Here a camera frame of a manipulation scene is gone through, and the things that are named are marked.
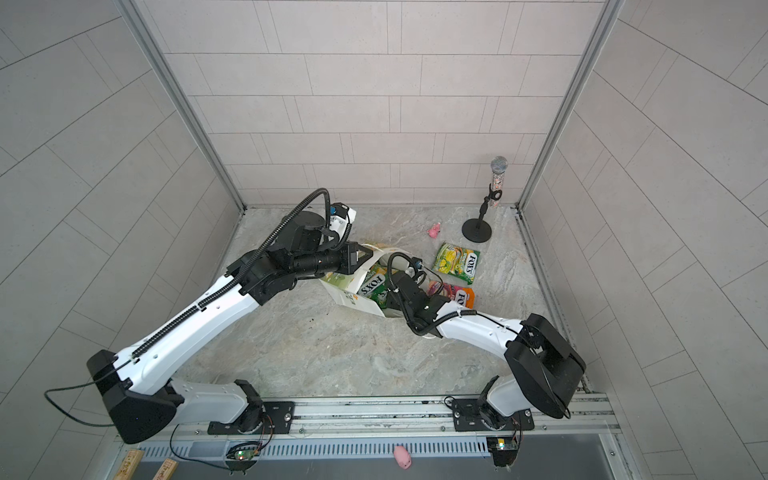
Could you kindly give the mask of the white paper bag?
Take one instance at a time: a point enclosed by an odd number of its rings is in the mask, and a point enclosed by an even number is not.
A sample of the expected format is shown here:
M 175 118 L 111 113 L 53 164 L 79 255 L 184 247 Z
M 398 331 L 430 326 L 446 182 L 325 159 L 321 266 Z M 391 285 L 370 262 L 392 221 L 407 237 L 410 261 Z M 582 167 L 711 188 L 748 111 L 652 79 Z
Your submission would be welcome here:
M 353 274 L 328 273 L 320 279 L 321 285 L 339 306 L 383 318 L 402 318 L 399 309 L 386 306 L 386 261 L 394 252 L 410 253 L 397 247 L 364 247 L 373 254 Z

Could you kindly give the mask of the orange pink Fox's candy bag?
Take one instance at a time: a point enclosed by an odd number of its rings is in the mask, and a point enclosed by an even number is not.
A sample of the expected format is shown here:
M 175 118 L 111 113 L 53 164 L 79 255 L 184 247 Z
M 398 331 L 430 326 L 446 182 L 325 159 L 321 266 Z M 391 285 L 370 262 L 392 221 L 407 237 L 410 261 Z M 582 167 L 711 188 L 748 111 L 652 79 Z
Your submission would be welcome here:
M 468 309 L 474 308 L 475 293 L 470 287 L 441 283 L 439 281 L 431 281 L 428 285 L 427 293 L 430 296 L 445 296 L 451 301 L 455 301 L 459 305 Z

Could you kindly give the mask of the yellow green Fox's candy bag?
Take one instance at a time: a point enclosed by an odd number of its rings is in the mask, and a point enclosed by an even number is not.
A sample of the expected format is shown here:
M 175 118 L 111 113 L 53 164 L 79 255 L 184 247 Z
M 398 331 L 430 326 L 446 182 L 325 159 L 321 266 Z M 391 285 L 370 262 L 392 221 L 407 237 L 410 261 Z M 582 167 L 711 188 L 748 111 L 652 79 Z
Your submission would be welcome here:
M 444 243 L 436 254 L 433 269 L 448 274 L 467 284 L 473 284 L 481 253 L 479 251 Z

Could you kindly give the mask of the green snack bag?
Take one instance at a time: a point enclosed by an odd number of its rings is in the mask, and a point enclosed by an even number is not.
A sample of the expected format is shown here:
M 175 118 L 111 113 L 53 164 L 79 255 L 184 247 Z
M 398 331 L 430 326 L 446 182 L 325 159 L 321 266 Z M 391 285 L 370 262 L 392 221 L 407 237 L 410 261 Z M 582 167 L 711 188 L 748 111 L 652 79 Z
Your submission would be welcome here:
M 374 301 L 381 310 L 387 308 L 388 290 L 386 285 L 386 269 L 379 264 L 375 264 L 367 275 L 357 291 L 357 294 Z

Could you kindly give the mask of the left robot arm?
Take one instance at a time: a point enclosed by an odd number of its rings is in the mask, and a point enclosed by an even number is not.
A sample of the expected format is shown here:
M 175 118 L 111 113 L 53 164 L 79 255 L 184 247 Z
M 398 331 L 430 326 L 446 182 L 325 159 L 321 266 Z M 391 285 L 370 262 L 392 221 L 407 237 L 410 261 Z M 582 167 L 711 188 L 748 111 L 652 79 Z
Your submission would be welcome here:
M 185 310 L 118 352 L 93 355 L 87 368 L 121 439 L 138 444 L 186 423 L 213 422 L 228 433 L 260 429 L 265 408 L 249 382 L 215 385 L 173 376 L 218 334 L 298 282 L 354 274 L 373 256 L 349 238 L 355 218 L 354 209 L 331 202 L 327 189 L 315 190 Z

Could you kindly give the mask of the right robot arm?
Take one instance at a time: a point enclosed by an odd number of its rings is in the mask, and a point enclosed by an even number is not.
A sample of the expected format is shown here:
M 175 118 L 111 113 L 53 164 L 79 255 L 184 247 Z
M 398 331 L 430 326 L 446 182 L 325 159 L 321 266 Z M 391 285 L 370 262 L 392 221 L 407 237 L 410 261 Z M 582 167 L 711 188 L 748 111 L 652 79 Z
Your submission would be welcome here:
M 460 305 L 420 284 L 420 260 L 402 252 L 386 258 L 388 299 L 418 336 L 458 340 L 504 359 L 511 371 L 484 387 L 468 416 L 491 430 L 520 428 L 516 416 L 536 409 L 555 419 L 571 416 L 569 404 L 586 364 L 547 318 L 504 319 Z

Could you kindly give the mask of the pink toy on table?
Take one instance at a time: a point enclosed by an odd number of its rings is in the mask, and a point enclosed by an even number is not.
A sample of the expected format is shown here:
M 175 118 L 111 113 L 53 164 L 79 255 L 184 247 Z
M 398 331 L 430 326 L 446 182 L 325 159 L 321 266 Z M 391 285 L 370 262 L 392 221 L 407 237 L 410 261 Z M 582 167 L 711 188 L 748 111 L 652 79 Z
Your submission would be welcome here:
M 430 236 L 432 239 L 436 239 L 436 238 L 438 237 L 438 235 L 439 235 L 440 231 L 441 231 L 441 224 L 440 224 L 440 223 L 435 223 L 435 224 L 434 224 L 434 225 L 433 225 L 433 226 L 432 226 L 432 227 L 431 227 L 431 228 L 428 230 L 428 235 L 429 235 L 429 236 Z

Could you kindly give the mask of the black microphone stand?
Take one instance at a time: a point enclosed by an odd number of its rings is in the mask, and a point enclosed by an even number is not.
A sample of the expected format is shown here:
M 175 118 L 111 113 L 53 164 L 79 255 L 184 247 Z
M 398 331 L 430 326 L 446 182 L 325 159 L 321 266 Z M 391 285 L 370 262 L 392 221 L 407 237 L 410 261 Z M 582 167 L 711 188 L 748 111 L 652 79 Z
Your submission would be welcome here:
M 473 243 L 485 243 L 492 236 L 492 227 L 485 221 L 485 215 L 488 212 L 492 201 L 500 200 L 503 192 L 494 190 L 492 185 L 488 187 L 488 194 L 484 197 L 476 218 L 468 219 L 462 225 L 462 235 Z

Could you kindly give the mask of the right circuit board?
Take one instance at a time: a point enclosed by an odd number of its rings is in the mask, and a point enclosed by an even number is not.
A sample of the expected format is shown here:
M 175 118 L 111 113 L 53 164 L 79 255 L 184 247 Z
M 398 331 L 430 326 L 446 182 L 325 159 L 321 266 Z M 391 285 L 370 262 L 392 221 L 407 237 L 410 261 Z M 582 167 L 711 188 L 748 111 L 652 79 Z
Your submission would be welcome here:
M 516 437 L 487 437 L 487 450 L 495 467 L 511 467 L 518 456 L 520 442 Z

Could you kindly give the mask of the circuit board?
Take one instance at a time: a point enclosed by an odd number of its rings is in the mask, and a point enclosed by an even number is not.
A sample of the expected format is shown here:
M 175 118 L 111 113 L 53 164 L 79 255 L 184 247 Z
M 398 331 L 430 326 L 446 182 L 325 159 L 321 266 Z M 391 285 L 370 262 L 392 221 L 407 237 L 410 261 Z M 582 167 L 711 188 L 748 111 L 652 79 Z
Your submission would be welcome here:
M 511 467 L 518 456 L 520 442 L 516 437 L 487 437 L 487 450 L 495 467 Z
M 258 441 L 244 442 L 230 447 L 225 455 L 227 467 L 233 473 L 239 472 L 245 475 L 257 464 L 261 447 L 262 443 Z

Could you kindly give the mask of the left circuit board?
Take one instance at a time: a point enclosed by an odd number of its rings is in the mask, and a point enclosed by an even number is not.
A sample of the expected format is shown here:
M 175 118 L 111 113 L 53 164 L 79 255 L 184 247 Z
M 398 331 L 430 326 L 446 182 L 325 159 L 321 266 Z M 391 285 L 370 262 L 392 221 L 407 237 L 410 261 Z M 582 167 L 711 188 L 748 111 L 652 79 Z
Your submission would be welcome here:
M 261 447 L 262 443 L 258 441 L 244 442 L 230 447 L 225 455 L 227 467 L 233 473 L 239 472 L 245 475 L 257 464 Z

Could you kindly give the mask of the wooden block right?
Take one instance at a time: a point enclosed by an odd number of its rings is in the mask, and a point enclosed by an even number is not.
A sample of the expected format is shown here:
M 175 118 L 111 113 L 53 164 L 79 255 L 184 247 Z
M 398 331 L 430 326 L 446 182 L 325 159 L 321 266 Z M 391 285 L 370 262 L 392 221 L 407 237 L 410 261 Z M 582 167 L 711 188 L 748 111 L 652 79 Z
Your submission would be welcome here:
M 152 480 L 170 480 L 178 468 L 178 462 L 170 458 L 165 459 L 158 470 L 155 472 Z

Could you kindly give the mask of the wooden block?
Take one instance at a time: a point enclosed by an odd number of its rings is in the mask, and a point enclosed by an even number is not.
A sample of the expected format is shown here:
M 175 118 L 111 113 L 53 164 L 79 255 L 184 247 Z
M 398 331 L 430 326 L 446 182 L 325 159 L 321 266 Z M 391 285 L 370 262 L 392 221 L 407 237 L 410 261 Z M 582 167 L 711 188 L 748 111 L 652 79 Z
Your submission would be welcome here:
M 144 452 L 141 450 L 129 450 L 113 476 L 113 480 L 132 480 L 143 455 Z
M 170 480 L 178 468 L 178 462 L 170 458 L 165 459 L 158 470 L 155 472 L 152 480 Z

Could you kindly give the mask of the wooden block left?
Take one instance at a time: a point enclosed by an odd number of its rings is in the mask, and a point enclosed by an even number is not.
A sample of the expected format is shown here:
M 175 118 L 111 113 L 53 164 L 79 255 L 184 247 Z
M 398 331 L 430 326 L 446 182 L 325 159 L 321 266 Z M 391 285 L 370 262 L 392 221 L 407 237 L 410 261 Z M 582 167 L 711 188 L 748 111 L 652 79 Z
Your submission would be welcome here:
M 143 455 L 144 452 L 141 450 L 129 450 L 113 476 L 113 480 L 132 480 Z

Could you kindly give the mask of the pink toy on rail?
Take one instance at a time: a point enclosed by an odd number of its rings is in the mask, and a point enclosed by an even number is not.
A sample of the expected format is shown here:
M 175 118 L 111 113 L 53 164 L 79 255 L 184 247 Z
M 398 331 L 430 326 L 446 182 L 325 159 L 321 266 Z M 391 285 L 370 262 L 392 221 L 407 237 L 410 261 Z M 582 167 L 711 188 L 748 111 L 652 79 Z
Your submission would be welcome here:
M 412 466 L 412 457 L 402 445 L 396 445 L 393 449 L 393 457 L 400 468 L 408 470 Z

